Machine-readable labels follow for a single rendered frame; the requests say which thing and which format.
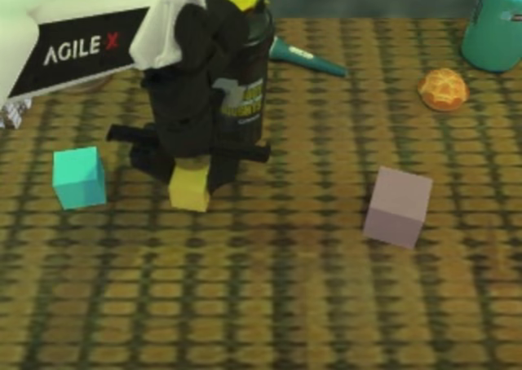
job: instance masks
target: teal container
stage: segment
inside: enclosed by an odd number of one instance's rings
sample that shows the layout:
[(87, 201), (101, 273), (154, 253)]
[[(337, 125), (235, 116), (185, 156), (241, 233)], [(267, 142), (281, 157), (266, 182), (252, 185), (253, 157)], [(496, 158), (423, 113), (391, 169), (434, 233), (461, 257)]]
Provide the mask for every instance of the teal container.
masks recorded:
[(477, 0), (462, 56), (474, 67), (502, 73), (522, 56), (522, 0)]
[(98, 149), (77, 148), (55, 152), (52, 186), (62, 209), (105, 204), (105, 172)]

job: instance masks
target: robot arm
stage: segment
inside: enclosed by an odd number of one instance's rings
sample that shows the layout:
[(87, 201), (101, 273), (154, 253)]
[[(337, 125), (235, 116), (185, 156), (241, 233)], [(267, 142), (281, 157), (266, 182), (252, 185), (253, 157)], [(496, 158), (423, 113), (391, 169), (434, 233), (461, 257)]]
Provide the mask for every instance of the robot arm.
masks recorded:
[(179, 13), (206, 0), (0, 0), (0, 106), (127, 68), (178, 63)]

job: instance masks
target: orange toy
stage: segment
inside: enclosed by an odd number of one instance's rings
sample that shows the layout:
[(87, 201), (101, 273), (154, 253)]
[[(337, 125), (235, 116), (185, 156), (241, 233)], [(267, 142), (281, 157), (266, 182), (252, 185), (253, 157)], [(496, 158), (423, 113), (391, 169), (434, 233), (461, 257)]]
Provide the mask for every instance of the orange toy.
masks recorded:
[(418, 83), (417, 91), (428, 107), (440, 112), (452, 112), (470, 97), (465, 81), (451, 68), (431, 70)]

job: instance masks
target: teal cube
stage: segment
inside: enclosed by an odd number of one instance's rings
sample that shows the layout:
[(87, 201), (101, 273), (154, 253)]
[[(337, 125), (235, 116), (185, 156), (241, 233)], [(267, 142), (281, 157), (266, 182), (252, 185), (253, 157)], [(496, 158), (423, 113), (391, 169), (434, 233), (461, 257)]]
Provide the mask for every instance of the teal cube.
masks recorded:
[(107, 203), (105, 171), (97, 148), (55, 152), (52, 187), (63, 209)]

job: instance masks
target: black robot arm segment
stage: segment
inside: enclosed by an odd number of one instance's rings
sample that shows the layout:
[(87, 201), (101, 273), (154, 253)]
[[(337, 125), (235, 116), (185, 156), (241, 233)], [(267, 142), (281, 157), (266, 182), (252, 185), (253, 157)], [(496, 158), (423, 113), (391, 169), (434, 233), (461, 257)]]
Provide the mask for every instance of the black robot arm segment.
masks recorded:
[(214, 112), (222, 95), (213, 85), (246, 44), (246, 16), (228, 0), (187, 5), (179, 13), (175, 40), (183, 53), (172, 66), (144, 72), (157, 136), (174, 158), (208, 154), (215, 144)]

